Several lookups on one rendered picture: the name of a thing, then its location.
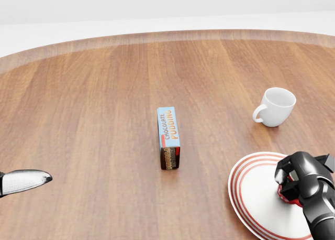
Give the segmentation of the white plate with red rings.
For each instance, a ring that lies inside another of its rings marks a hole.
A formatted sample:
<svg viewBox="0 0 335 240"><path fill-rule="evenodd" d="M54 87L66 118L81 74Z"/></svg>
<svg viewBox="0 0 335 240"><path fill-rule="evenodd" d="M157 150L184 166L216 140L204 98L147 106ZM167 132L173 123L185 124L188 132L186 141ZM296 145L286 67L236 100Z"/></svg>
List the white plate with red rings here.
<svg viewBox="0 0 335 240"><path fill-rule="evenodd" d="M228 194L241 222L260 240L313 240L303 209L284 202L274 175L285 157L277 152L255 152L231 169Z"/></svg>

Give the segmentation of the white mug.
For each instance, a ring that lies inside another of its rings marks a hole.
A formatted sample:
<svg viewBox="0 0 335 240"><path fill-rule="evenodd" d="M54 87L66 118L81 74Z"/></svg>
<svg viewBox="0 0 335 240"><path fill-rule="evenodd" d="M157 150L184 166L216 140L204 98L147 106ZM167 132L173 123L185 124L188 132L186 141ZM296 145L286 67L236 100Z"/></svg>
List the white mug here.
<svg viewBox="0 0 335 240"><path fill-rule="evenodd" d="M269 88L264 92L261 104L254 110L252 119L267 127L277 127L289 117L295 104L296 97L289 90Z"/></svg>

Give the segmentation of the red mug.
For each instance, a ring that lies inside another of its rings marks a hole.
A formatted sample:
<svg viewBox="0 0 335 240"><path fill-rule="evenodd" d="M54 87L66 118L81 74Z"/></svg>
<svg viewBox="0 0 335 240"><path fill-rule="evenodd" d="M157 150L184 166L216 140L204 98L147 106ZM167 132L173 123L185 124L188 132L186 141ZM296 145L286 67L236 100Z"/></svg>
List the red mug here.
<svg viewBox="0 0 335 240"><path fill-rule="evenodd" d="M297 206L299 206L299 207L301 207L301 208L303 207L303 206L300 204L300 202L299 202L298 199L294 199L294 200L289 201L287 198L285 198L285 197L281 194L281 191L282 191L282 186L279 185L278 188L277 188L277 194L278 194L278 196L280 197L280 199L281 199L283 202L285 202L285 203L287 203L287 204L295 204L295 205L297 205Z"/></svg>

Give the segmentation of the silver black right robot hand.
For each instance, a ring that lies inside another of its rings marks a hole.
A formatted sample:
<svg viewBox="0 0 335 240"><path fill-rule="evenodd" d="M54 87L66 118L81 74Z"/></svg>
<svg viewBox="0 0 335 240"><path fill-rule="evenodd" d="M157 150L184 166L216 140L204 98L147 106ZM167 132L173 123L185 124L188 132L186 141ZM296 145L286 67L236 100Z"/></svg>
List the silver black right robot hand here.
<svg viewBox="0 0 335 240"><path fill-rule="evenodd" d="M319 190L324 182L335 189L332 174L335 173L335 157L330 154L313 157L304 151L288 155L277 164L275 181L282 186L281 194L289 201L308 198Z"/></svg>

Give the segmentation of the chocolate pudding box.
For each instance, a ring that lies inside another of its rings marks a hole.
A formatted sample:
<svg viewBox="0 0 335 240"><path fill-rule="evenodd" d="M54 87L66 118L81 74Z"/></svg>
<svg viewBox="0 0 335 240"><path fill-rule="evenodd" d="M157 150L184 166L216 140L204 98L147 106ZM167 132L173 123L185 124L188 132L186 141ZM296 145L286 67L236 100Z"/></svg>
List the chocolate pudding box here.
<svg viewBox="0 0 335 240"><path fill-rule="evenodd" d="M161 169L178 169L181 144L175 108L173 106L159 107L157 120Z"/></svg>

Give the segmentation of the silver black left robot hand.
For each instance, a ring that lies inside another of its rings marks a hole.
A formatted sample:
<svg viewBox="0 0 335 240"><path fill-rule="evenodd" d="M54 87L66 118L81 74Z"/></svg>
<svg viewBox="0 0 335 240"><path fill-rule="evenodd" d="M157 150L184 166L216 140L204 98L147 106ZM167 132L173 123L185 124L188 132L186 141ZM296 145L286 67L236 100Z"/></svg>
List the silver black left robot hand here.
<svg viewBox="0 0 335 240"><path fill-rule="evenodd" d="M35 169L0 172L0 198L40 187L53 180L51 174Z"/></svg>

